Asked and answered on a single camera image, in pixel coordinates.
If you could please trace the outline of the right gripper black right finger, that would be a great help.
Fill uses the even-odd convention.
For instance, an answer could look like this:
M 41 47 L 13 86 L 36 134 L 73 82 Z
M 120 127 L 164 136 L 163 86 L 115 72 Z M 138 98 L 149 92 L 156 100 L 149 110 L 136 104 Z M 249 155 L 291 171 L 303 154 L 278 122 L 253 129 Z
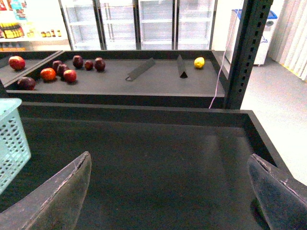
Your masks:
M 307 186 L 256 154 L 248 159 L 254 194 L 271 230 L 307 228 Z

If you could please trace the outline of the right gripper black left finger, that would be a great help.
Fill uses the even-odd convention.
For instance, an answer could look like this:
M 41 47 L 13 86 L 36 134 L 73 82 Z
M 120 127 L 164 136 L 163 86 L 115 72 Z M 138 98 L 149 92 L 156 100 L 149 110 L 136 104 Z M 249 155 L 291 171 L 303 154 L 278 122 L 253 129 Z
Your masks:
M 92 160 L 84 152 L 0 214 L 2 230 L 73 230 L 89 187 Z

